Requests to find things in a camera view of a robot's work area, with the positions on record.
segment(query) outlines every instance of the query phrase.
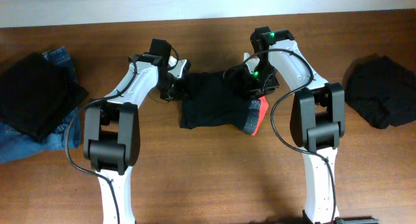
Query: denim fabric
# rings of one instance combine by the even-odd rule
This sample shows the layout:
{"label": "denim fabric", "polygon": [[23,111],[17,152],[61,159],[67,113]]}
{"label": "denim fabric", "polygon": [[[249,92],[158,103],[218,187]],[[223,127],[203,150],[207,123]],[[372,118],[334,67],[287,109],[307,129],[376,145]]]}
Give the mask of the denim fabric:
{"label": "denim fabric", "polygon": [[[57,69],[67,70],[68,76],[74,82],[78,82],[75,66],[72,63],[70,55],[66,52],[65,47],[61,47],[55,51],[45,52],[44,57],[56,65]],[[36,142],[30,136],[24,135],[11,126],[0,122],[0,163],[26,158],[43,151],[63,150],[64,134],[76,110],[72,110],[62,120],[62,123],[42,140],[42,143]],[[80,143],[81,121],[78,117],[70,132],[70,148],[76,148]]]}

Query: wire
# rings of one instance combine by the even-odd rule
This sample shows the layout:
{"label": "wire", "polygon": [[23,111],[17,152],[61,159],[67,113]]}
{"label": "wire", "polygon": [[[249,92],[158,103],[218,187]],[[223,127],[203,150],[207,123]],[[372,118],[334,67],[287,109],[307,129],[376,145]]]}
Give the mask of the wire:
{"label": "wire", "polygon": [[172,50],[174,51],[175,56],[176,56],[176,63],[175,63],[175,65],[174,65],[174,66],[170,67],[170,68],[168,69],[168,71],[170,71],[171,69],[176,68],[176,66],[177,66],[177,64],[178,64],[178,62],[179,62],[179,53],[176,51],[176,49],[175,49],[173,46],[171,46],[171,47],[172,47]]}
{"label": "wire", "polygon": [[227,74],[227,72],[228,72],[229,70],[236,69],[236,68],[240,68],[240,64],[239,64],[239,65],[236,65],[236,66],[232,66],[232,67],[228,68],[227,70],[225,70],[225,71],[223,72],[223,74],[222,74],[222,78],[223,78],[223,79],[225,79],[225,78],[226,78],[226,74]]}
{"label": "wire", "polygon": [[148,97],[149,97],[151,100],[155,101],[156,103],[159,103],[159,104],[162,104],[162,105],[169,104],[169,102],[170,102],[170,101],[167,101],[167,102],[165,102],[165,103],[162,103],[162,102],[160,102],[160,101],[158,101],[158,100],[156,100],[156,99],[152,98],[152,97],[150,96],[150,92],[148,92]]}
{"label": "wire", "polygon": [[90,101],[90,102],[88,102],[87,104],[85,104],[85,105],[83,105],[82,107],[80,107],[79,108],[79,110],[78,111],[76,111],[76,113],[75,113],[75,115],[72,117],[72,119],[71,119],[71,121],[70,121],[70,124],[68,125],[68,129],[66,130],[66,132],[65,132],[65,141],[64,141],[64,146],[65,146],[65,153],[66,153],[66,157],[68,158],[68,160],[69,160],[69,162],[70,162],[70,164],[75,168],[75,169],[78,169],[79,171],[82,171],[82,172],[84,172],[84,173],[86,173],[86,174],[89,174],[89,175],[93,175],[93,176],[96,176],[96,177],[99,177],[99,178],[101,178],[101,179],[103,179],[103,180],[105,180],[105,182],[107,182],[107,184],[109,185],[109,187],[110,187],[110,190],[111,190],[111,195],[112,195],[112,199],[113,199],[113,201],[114,201],[114,205],[115,205],[115,207],[116,207],[116,213],[117,213],[117,224],[120,224],[120,212],[119,212],[119,210],[118,210],[118,205],[117,205],[117,199],[116,199],[116,194],[114,193],[114,188],[113,188],[113,186],[112,186],[112,184],[111,184],[111,180],[110,179],[108,179],[108,178],[106,178],[106,177],[104,177],[103,175],[100,175],[99,173],[96,173],[96,172],[93,172],[93,171],[90,171],[90,170],[87,170],[87,169],[84,169],[84,168],[81,168],[81,167],[79,167],[77,164],[75,164],[75,162],[73,162],[73,160],[72,160],[72,158],[71,158],[71,155],[70,155],[70,150],[69,150],[69,142],[70,142],[70,131],[71,131],[71,129],[72,129],[72,127],[73,127],[73,124],[75,123],[75,120],[77,119],[77,117],[79,116],[79,114],[82,112],[82,111],[84,111],[85,109],[87,109],[88,107],[91,107],[91,106],[96,106],[96,105],[99,105],[99,104],[101,104],[101,103],[104,103],[105,101],[107,101],[107,100],[109,100],[109,99],[113,99],[113,98],[116,98],[116,97],[119,97],[119,96],[121,96],[125,91],[127,91],[127,89],[130,87],[130,85],[133,83],[133,81],[134,81],[134,79],[136,78],[136,75],[137,75],[137,65],[136,65],[136,62],[133,60],[133,58],[131,58],[131,57],[129,57],[129,62],[131,62],[131,63],[133,63],[133,65],[134,65],[134,67],[135,67],[135,70],[134,70],[134,72],[133,72],[133,77],[131,77],[131,80],[129,81],[129,83],[123,88],[123,90],[122,91],[118,91],[117,90],[117,94],[115,94],[115,95],[112,95],[112,96],[109,96],[109,97],[102,97],[102,98],[99,98],[99,99],[95,99],[95,100],[93,100],[93,101]]}
{"label": "wire", "polygon": [[[289,149],[292,149],[292,150],[294,150],[294,151],[296,151],[296,152],[299,152],[299,153],[303,153],[303,154],[307,154],[307,155],[314,155],[314,156],[317,156],[317,157],[319,157],[320,159],[322,159],[324,162],[325,162],[325,164],[326,164],[326,167],[328,168],[328,173],[330,174],[330,178],[331,178],[331,186],[332,186],[332,195],[333,195],[333,210],[332,210],[332,218],[331,218],[331,221],[330,221],[330,224],[332,224],[333,223],[333,219],[334,219],[334,217],[335,217],[335,211],[336,211],[336,208],[337,208],[337,198],[336,198],[336,195],[335,195],[335,181],[334,181],[334,177],[333,177],[333,172],[332,172],[332,169],[331,169],[331,166],[330,166],[330,163],[329,163],[329,161],[328,161],[328,159],[327,158],[324,158],[322,155],[320,155],[320,154],[318,154],[318,153],[312,153],[312,152],[309,152],[309,151],[304,151],[304,150],[301,150],[301,149],[299,149],[299,148],[297,148],[297,147],[295,147],[295,146],[292,146],[291,144],[289,144],[289,143],[287,143],[281,136],[280,136],[280,134],[279,134],[279,132],[278,132],[278,130],[276,129],[276,125],[274,124],[274,112],[275,112],[275,110],[276,110],[276,108],[278,107],[278,105],[284,100],[284,99],[286,99],[286,98],[288,98],[288,96],[290,96],[290,95],[292,95],[292,94],[294,94],[295,92],[297,92],[297,91],[299,91],[299,90],[301,90],[301,89],[303,89],[303,88],[305,88],[305,87],[307,87],[308,85],[310,85],[311,83],[312,83],[312,81],[313,81],[313,79],[314,79],[314,77],[313,77],[313,71],[312,71],[312,68],[311,68],[311,66],[306,62],[306,60],[302,57],[302,56],[300,56],[300,55],[298,55],[298,54],[296,54],[294,51],[290,51],[290,50],[287,50],[287,49],[268,49],[268,50],[265,50],[265,51],[260,51],[260,52],[257,52],[257,53],[254,53],[254,54],[252,54],[251,56],[249,56],[246,60],[244,60],[240,65],[239,65],[239,68],[238,69],[241,69],[241,68],[243,68],[243,65],[245,65],[246,63],[247,63],[247,61],[249,61],[250,59],[252,59],[253,57],[255,57],[255,56],[257,56],[257,55],[261,55],[261,54],[263,54],[263,53],[269,53],[269,52],[285,52],[285,53],[288,53],[288,54],[290,54],[290,55],[293,55],[293,56],[295,56],[296,58],[298,58],[305,66],[306,66],[306,68],[307,68],[307,70],[308,70],[308,72],[309,72],[309,80],[304,84],[304,85],[302,85],[301,87],[299,87],[299,88],[295,88],[294,90],[292,90],[292,91],[290,91],[290,92],[288,92],[288,93],[286,93],[285,95],[283,95],[282,97],[280,97],[280,99],[278,99],[278,101],[276,101],[276,103],[274,103],[274,105],[273,105],[273,108],[272,108],[272,111],[271,111],[271,113],[270,113],[270,122],[271,122],[271,124],[272,124],[272,128],[273,128],[273,131],[274,131],[274,134],[276,134],[276,136],[279,138],[279,140],[284,144],[284,145],[286,145]],[[223,77],[225,77],[225,75],[226,75],[226,72],[229,70],[229,69],[227,69],[227,70],[225,70],[225,72],[223,73]]]}

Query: white wall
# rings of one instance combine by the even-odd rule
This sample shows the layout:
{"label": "white wall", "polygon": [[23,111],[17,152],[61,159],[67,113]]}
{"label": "white wall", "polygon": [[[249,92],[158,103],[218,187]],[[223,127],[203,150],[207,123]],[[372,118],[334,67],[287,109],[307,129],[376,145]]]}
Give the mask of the white wall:
{"label": "white wall", "polygon": [[416,0],[0,0],[0,27],[415,7]]}

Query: folded black cloth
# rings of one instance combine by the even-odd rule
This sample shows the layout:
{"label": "folded black cloth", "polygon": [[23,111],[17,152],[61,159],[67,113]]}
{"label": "folded black cloth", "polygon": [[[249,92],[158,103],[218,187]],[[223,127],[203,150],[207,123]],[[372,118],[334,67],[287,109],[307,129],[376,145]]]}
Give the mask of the folded black cloth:
{"label": "folded black cloth", "polygon": [[266,100],[244,98],[238,76],[230,82],[222,74],[223,71],[186,74],[180,127],[232,124],[248,134],[256,134],[268,107]]}
{"label": "folded black cloth", "polygon": [[416,77],[383,56],[358,65],[349,77],[345,101],[370,125],[385,129],[416,120]]}
{"label": "folded black cloth", "polygon": [[65,71],[33,53],[2,73],[2,121],[38,141],[54,131],[88,95]]}

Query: wooden table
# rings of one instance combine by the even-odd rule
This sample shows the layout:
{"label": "wooden table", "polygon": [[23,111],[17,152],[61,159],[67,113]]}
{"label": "wooden table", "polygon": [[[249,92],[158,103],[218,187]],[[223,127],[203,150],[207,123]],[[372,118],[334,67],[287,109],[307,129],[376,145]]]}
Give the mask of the wooden table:
{"label": "wooden table", "polygon": [[[109,93],[127,71],[127,56],[164,38],[192,62],[192,72],[220,71],[252,52],[256,27],[290,29],[309,63],[342,82],[359,58],[387,55],[416,70],[414,10],[299,14],[229,19],[108,23],[0,29],[2,70],[32,51],[65,45],[90,97]],[[281,87],[272,105],[288,92]],[[290,142],[292,101],[276,111]],[[248,223],[302,215],[306,200],[302,157],[274,136],[268,115],[256,136],[232,126],[180,129],[181,103],[140,107],[142,147],[131,197],[137,223]],[[349,106],[335,177],[342,217],[374,216],[415,223],[416,123],[372,128]],[[89,168],[82,147],[74,160]],[[101,223],[97,179],[73,169],[63,151],[0,165],[0,223]]]}

